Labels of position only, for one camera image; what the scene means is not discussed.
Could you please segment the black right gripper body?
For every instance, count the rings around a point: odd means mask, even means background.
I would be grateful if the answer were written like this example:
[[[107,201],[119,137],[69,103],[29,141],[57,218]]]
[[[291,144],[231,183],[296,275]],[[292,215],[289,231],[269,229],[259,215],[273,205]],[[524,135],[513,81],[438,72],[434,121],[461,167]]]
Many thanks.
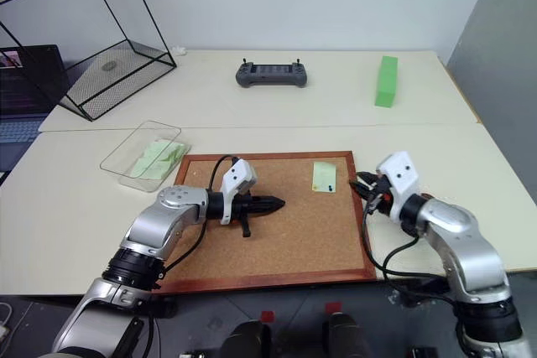
[[[384,174],[377,174],[377,182],[366,182],[372,189],[374,197],[368,200],[367,212],[372,214],[379,211],[381,214],[389,214],[393,206],[393,196],[391,193],[391,184],[388,177]]]

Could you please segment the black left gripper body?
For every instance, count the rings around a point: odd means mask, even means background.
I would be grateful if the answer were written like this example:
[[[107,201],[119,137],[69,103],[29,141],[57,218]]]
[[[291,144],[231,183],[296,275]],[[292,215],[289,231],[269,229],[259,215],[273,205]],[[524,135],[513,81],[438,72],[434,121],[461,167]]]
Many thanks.
[[[231,221],[237,221],[242,228],[242,236],[249,238],[251,230],[248,222],[249,208],[252,203],[251,192],[248,191],[245,195],[235,195],[232,201]]]

